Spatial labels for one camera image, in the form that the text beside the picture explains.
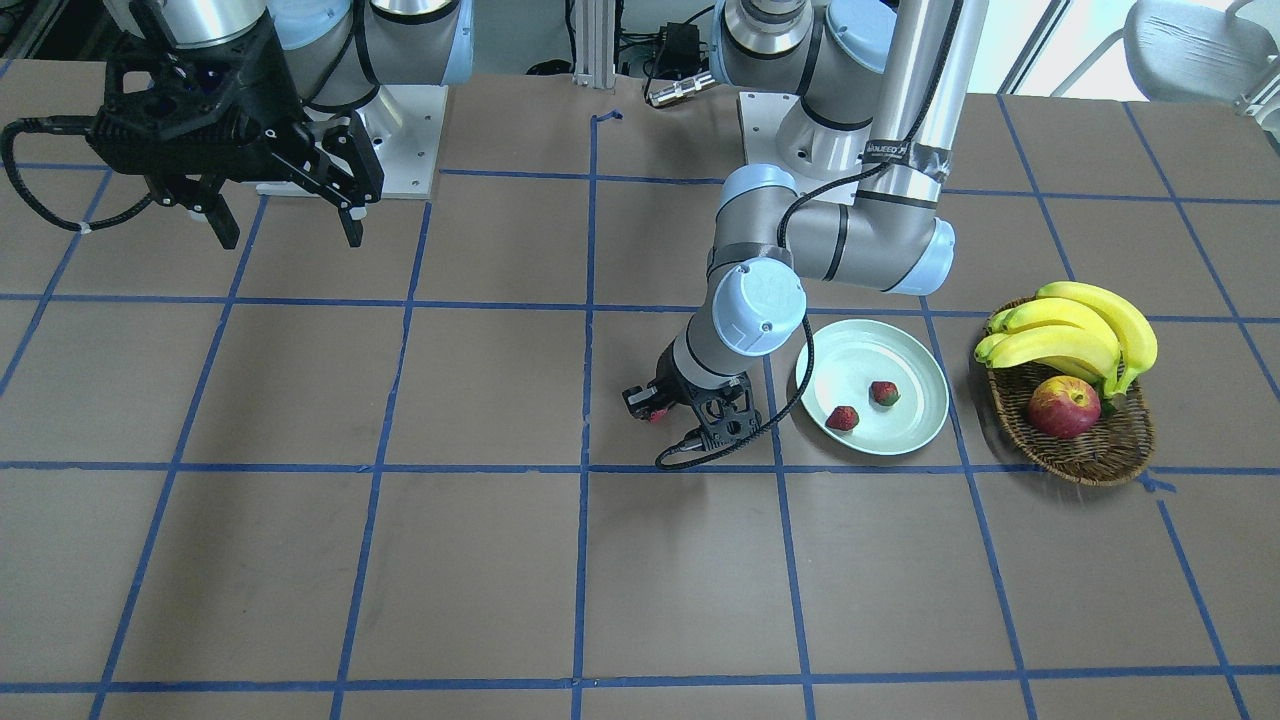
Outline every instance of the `wicker basket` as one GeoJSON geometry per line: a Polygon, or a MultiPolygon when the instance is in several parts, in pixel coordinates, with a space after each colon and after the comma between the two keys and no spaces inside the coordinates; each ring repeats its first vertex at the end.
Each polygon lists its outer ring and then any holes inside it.
{"type": "MultiPolygon", "coordinates": [[[[1014,300],[996,313],[1029,300],[1014,300]]],[[[1060,439],[1037,430],[1027,420],[1032,393],[1060,372],[1039,363],[1027,363],[998,370],[987,368],[986,373],[1001,427],[1019,450],[1050,473],[1085,486],[1117,486],[1137,478],[1151,462],[1156,432],[1137,382],[1129,386],[1126,395],[1111,398],[1115,414],[1071,439],[1060,439]]]]}

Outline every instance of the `red apple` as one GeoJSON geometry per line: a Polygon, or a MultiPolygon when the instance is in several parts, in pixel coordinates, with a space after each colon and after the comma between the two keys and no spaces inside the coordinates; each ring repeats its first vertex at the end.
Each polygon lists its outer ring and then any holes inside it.
{"type": "Polygon", "coordinates": [[[1071,375],[1055,375],[1042,382],[1027,404],[1032,425],[1062,439],[1092,428],[1101,414],[1098,393],[1089,383],[1071,375]]]}

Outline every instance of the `white chair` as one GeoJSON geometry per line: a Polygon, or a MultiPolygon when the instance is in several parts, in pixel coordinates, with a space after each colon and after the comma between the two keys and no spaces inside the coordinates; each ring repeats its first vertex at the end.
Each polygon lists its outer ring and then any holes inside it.
{"type": "MultiPolygon", "coordinates": [[[[1266,106],[1277,115],[1268,106],[1280,85],[1276,41],[1267,28],[1236,15],[1251,1],[1235,0],[1217,10],[1184,0],[1138,0],[1124,27],[1089,53],[1051,95],[1066,92],[1124,38],[1129,74],[1148,100],[1224,102],[1242,115],[1266,106]]],[[[1263,127],[1276,120],[1258,119],[1263,127]]]]}

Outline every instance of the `red strawberry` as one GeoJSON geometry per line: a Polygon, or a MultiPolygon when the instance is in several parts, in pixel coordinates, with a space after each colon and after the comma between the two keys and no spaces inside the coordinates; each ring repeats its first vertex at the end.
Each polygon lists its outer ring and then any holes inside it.
{"type": "Polygon", "coordinates": [[[872,400],[876,405],[883,405],[888,407],[897,402],[897,386],[888,380],[876,380],[872,383],[872,400]]]}
{"type": "Polygon", "coordinates": [[[854,429],[858,424],[858,411],[849,405],[841,405],[831,411],[831,418],[827,418],[827,427],[833,430],[840,430],[847,433],[854,429]]]}

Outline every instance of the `white mounting plate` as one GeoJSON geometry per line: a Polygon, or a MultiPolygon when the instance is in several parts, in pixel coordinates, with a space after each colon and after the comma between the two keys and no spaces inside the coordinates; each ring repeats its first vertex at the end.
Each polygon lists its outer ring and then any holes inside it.
{"type": "MultiPolygon", "coordinates": [[[[782,168],[796,178],[796,190],[805,193],[828,181],[801,174],[800,170],[787,163],[787,159],[781,156],[776,142],[778,127],[782,126],[782,118],[787,117],[791,106],[800,97],[796,95],[777,92],[753,91],[740,92],[737,96],[739,117],[742,120],[742,150],[746,154],[746,161],[768,163],[782,168]]],[[[858,183],[855,182],[829,190],[819,195],[818,200],[850,205],[854,201],[856,191],[858,183]]]]}
{"type": "MultiPolygon", "coordinates": [[[[379,138],[374,129],[374,151],[383,165],[383,199],[430,200],[431,181],[444,129],[444,106],[449,88],[438,85],[384,86],[404,113],[399,132],[379,138]]],[[[311,196],[288,182],[257,184],[259,195],[311,196]]]]}

